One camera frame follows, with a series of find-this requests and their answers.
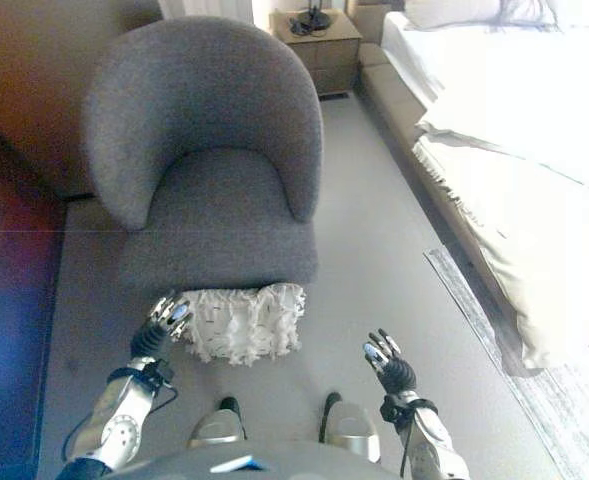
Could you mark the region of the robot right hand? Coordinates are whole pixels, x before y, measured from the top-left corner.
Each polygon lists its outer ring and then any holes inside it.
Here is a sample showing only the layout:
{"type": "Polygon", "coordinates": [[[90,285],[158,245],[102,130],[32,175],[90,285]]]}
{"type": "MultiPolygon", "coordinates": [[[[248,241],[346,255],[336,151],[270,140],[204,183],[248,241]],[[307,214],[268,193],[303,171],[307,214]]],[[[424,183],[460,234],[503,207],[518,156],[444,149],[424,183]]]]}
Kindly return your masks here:
{"type": "Polygon", "coordinates": [[[363,344],[365,360],[375,372],[384,391],[390,395],[400,394],[416,388],[414,369],[402,357],[400,347],[382,328],[378,333],[370,332],[369,340],[363,344]]]}

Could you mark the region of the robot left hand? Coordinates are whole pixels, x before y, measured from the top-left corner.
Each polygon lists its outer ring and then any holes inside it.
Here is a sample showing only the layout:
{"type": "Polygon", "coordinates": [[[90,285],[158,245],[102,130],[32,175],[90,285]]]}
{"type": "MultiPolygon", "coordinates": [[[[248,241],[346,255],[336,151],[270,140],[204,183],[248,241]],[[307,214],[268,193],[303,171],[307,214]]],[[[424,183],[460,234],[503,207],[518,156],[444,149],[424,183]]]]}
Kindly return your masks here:
{"type": "Polygon", "coordinates": [[[161,296],[151,307],[145,322],[135,332],[130,342],[132,358],[158,359],[166,341],[177,342],[193,318],[187,292],[171,290],[161,296]]]}

